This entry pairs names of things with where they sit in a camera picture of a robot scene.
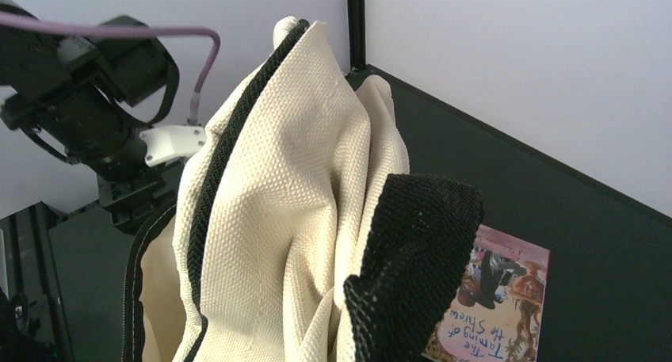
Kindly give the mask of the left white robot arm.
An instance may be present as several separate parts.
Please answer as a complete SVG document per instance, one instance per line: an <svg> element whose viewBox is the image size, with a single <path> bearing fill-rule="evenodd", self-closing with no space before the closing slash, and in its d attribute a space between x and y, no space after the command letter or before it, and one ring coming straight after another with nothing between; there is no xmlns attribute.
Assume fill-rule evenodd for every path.
<svg viewBox="0 0 672 362"><path fill-rule="evenodd" d="M163 120L179 70L155 39L108 39L1 27L2 122L66 164L97 175L113 226L134 233L166 199L141 133Z"/></svg>

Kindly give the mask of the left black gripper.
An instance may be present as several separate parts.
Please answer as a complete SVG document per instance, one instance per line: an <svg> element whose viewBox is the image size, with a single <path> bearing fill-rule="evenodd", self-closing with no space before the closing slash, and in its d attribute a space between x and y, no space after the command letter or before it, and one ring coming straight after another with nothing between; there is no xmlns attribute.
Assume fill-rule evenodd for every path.
<svg viewBox="0 0 672 362"><path fill-rule="evenodd" d="M164 163L122 182L97 179L98 203L111 217L112 225L134 234L148 217L177 197L183 161Z"/></svg>

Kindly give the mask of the beige canvas backpack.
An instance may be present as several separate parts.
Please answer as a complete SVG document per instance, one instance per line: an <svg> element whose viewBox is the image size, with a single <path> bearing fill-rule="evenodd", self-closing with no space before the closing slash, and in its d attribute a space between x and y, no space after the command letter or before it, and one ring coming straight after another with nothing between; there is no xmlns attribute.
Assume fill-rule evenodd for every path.
<svg viewBox="0 0 672 362"><path fill-rule="evenodd" d="M138 230L124 361L420 361L483 219L479 190L409 171L390 85L354 89L326 26L273 53L206 124Z"/></svg>

